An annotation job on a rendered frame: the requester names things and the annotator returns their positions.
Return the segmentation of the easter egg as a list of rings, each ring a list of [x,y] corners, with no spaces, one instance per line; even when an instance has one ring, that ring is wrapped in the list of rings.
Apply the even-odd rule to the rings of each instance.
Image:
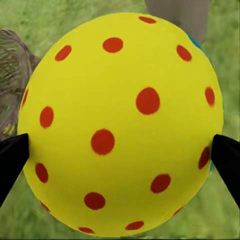
[[[24,173],[56,219],[125,237],[176,215],[200,190],[222,135],[223,98],[200,45],[160,17],[97,17],[57,41],[25,89]]]

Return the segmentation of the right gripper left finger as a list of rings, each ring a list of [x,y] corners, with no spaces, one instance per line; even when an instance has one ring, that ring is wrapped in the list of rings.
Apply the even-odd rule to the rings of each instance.
[[[28,134],[0,142],[0,208],[29,158]]]

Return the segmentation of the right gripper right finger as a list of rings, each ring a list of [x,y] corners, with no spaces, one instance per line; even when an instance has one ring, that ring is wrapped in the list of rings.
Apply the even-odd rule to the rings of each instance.
[[[240,208],[240,143],[216,134],[213,139],[211,160]]]

